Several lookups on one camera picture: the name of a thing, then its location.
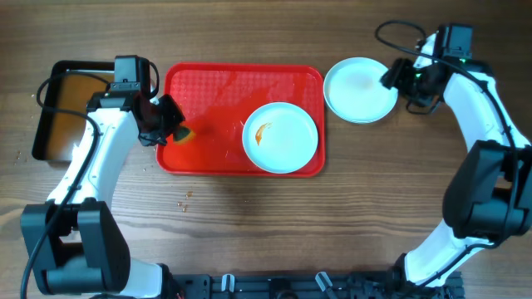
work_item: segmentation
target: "wood grain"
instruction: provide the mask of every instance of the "wood grain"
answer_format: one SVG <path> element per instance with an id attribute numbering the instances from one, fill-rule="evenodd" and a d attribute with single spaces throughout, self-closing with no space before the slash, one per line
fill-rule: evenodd
<path id="1" fill-rule="evenodd" d="M 3 1 L 0 298 L 18 297 L 24 205 L 43 202 L 67 167 L 30 154 L 40 114 L 31 95 L 56 61 L 134 53 L 161 73 L 179 61 L 230 61 L 306 64 L 325 74 L 350 56 L 389 66 L 402 56 L 373 38 L 388 19 L 429 32 L 464 22 L 475 25 L 474 57 L 493 66 L 500 97 L 530 138 L 531 8 L 495 0 Z M 404 45 L 416 40 L 389 32 Z M 442 195 L 466 156 L 449 109 L 420 117 L 403 105 L 373 125 L 329 111 L 327 164 L 312 179 L 174 176 L 158 168 L 152 149 L 136 146 L 112 204 L 132 255 L 174 273 L 386 269 L 438 224 Z M 531 245 L 528 233 L 472 258 L 461 269 L 468 298 L 532 297 Z M 33 280 L 29 296 L 40 296 Z"/>

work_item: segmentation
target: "white bowl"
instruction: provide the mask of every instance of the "white bowl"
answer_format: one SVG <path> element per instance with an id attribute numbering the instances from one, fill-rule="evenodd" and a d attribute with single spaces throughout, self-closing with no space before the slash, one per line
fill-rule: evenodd
<path id="1" fill-rule="evenodd" d="M 264 105 L 244 125 L 242 144 L 249 159 L 274 174 L 305 166 L 318 147 L 318 130 L 305 110 L 284 102 Z"/>
<path id="2" fill-rule="evenodd" d="M 340 118 L 367 124 L 386 116 L 397 102 L 397 89 L 380 80 L 388 69 L 378 61 L 354 57 L 329 70 L 323 83 L 325 102 Z"/>

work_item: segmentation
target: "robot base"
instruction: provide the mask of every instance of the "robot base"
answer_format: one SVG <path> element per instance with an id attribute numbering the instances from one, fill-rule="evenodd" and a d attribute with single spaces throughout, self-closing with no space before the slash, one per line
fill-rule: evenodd
<path id="1" fill-rule="evenodd" d="M 386 294 L 387 273 L 352 272 L 348 275 L 331 275 L 332 289 L 338 299 L 397 299 L 402 293 Z M 222 292 L 223 278 L 209 275 L 174 275 L 183 299 L 326 299 L 314 276 L 256 276 L 235 277 L 233 291 Z M 460 272 L 453 272 L 443 287 L 427 289 L 417 299 L 464 299 Z"/>

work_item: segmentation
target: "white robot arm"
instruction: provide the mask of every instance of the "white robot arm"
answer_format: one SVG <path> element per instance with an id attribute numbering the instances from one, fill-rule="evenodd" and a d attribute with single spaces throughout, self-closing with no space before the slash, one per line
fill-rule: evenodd
<path id="1" fill-rule="evenodd" d="M 44 294 L 175 296 L 171 290 L 175 283 L 168 267 L 131 258 L 109 210 L 131 147 L 139 141 L 144 146 L 165 145 L 166 137 L 177 133 L 185 119 L 170 96 L 149 100 L 158 91 L 158 86 L 154 90 L 150 88 L 150 65 L 155 69 L 158 85 L 159 75 L 151 62 L 138 56 L 116 57 L 115 82 L 110 83 L 108 91 L 95 93 L 87 104 L 88 116 L 97 127 L 87 121 L 72 162 L 47 203 L 28 205 L 22 213 L 22 234 L 28 254 L 31 256 L 37 250 L 34 264 L 29 266 Z M 94 134 L 99 136 L 96 150 L 81 181 L 74 186 L 74 178 L 82 171 L 81 166 L 95 142 Z M 76 188 L 76 192 L 62 205 L 70 188 Z M 55 213 L 60 217 L 53 229 L 45 233 L 50 216 Z M 79 230 L 81 242 L 62 243 L 59 237 L 72 229 Z M 42 236 L 46 238 L 39 248 L 36 245 Z"/>
<path id="2" fill-rule="evenodd" d="M 445 59 L 460 67 L 471 64 L 469 73 L 485 82 L 501 113 L 497 112 L 494 102 L 476 82 L 428 57 L 418 57 L 413 65 L 411 61 L 398 59 L 382 78 L 385 86 L 397 87 L 409 104 L 425 107 L 433 102 L 433 96 L 440 96 L 439 100 L 445 102 L 455 114 L 469 153 L 446 192 L 444 220 L 418 248 L 398 260 L 397 266 L 404 272 L 404 282 L 414 286 L 444 285 L 447 277 L 482 250 L 484 245 L 495 246 L 496 236 L 499 230 L 507 226 L 507 221 L 514 222 L 512 234 L 522 234 L 530 226 L 525 194 L 520 194 L 521 205 L 516 205 L 522 209 L 510 214 L 506 212 L 514 207 L 508 207 L 509 192 L 505 196 L 492 198 L 497 177 L 508 170 L 505 155 L 508 159 L 511 151 L 509 138 L 513 139 L 516 150 L 522 150 L 530 143 L 517 130 L 502 105 L 490 71 L 478 61 L 469 61 L 470 37 L 471 28 L 468 26 L 442 26 L 437 34 L 426 39 L 420 50 L 423 54 Z M 505 133 L 500 115 L 504 116 L 505 123 L 510 127 L 511 136 Z"/>

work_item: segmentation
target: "food stain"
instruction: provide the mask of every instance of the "food stain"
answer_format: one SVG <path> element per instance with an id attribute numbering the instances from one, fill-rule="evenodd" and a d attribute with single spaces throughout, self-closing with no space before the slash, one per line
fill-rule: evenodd
<path id="1" fill-rule="evenodd" d="M 260 140 L 263 138 L 263 132 L 266 129 L 269 129 L 272 127 L 272 123 L 266 123 L 264 125 L 261 125 L 259 130 L 257 130 L 257 134 L 255 134 L 255 140 L 257 140 L 257 145 L 260 145 Z"/>

